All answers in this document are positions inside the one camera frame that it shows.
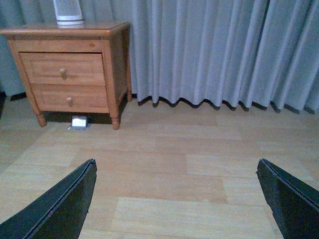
black panel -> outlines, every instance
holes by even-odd
[[[91,204],[96,163],[89,159],[0,225],[0,239],[77,239]]]
[[[319,191],[266,159],[259,161],[257,174],[283,237],[319,238]]]

space heater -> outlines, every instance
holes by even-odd
[[[58,25],[83,24],[79,0],[53,0]]]

curtain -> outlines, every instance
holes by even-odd
[[[319,0],[80,3],[86,21],[132,23],[131,76],[139,101],[319,109]],[[0,0],[0,20],[1,27],[55,21],[53,1]],[[1,66],[1,84],[4,78],[12,83],[14,64],[8,52],[0,54],[11,66],[6,72]]]

nightstand leg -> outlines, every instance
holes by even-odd
[[[128,91],[128,102],[131,102],[132,100],[132,92]]]
[[[118,117],[112,117],[112,127],[114,130],[117,130],[120,128],[120,121]]]
[[[38,120],[38,123],[41,127],[45,127],[46,126],[46,120],[44,118],[44,115],[42,113],[36,115],[36,118]]]

drawer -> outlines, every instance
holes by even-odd
[[[31,84],[105,86],[102,55],[20,53]]]
[[[100,40],[81,39],[16,39],[15,46],[19,52],[102,52]]]
[[[64,86],[32,84],[41,111],[109,113],[103,86]]]

